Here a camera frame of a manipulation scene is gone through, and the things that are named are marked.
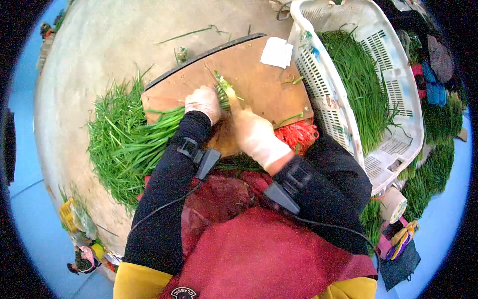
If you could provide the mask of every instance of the apron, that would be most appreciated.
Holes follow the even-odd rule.
[[[312,298],[333,282],[377,275],[368,256],[337,248],[266,208],[269,183],[255,172],[210,176],[186,199],[185,263],[159,298],[175,298],[178,287],[193,290],[195,299]]]

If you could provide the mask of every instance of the black armband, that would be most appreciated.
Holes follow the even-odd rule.
[[[295,156],[273,177],[273,183],[264,192],[265,196],[290,212],[298,214],[302,193],[314,170],[306,160]]]
[[[208,148],[206,151],[199,147],[199,144],[188,137],[173,136],[168,139],[166,146],[177,145],[176,151],[182,153],[191,161],[199,165],[199,169],[196,173],[196,178],[204,180],[211,169],[216,165],[221,158],[221,153],[213,148]]]

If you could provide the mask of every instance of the plastic crate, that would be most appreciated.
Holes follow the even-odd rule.
[[[420,99],[405,51],[387,17],[374,2],[344,0],[335,5],[327,0],[296,0],[291,4],[294,19],[288,43],[294,45],[293,60],[304,76],[304,84],[316,117],[325,132],[340,143],[365,169],[372,195],[384,190],[418,155],[423,144]],[[383,72],[390,107],[400,112],[382,144],[363,156],[355,116],[342,80],[315,31],[352,31],[365,51],[377,61],[377,76]]]
[[[69,231],[75,232],[78,228],[73,222],[73,212],[71,211],[70,204],[75,204],[73,197],[70,197],[67,202],[60,206],[60,220],[66,225]]]

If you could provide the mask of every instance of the wooden cutting board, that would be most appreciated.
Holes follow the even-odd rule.
[[[300,77],[293,61],[285,70],[261,63],[262,51],[268,39],[265,36],[235,45],[178,70],[142,94],[143,108],[165,111],[184,106],[185,98],[196,88],[217,84],[207,65],[211,70],[217,70],[233,86],[236,94],[244,99],[241,103],[243,107],[251,106],[255,114],[273,125],[300,112],[304,113],[302,118],[295,117],[281,126],[313,117],[304,84],[282,84],[292,77]],[[149,124],[155,123],[158,114],[147,112],[146,118]],[[220,151],[223,157],[240,153],[230,115],[213,130],[214,135],[208,147]]]

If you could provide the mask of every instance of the logo patch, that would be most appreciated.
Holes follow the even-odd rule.
[[[194,290],[186,287],[178,287],[171,292],[174,299],[193,299],[196,295]]]

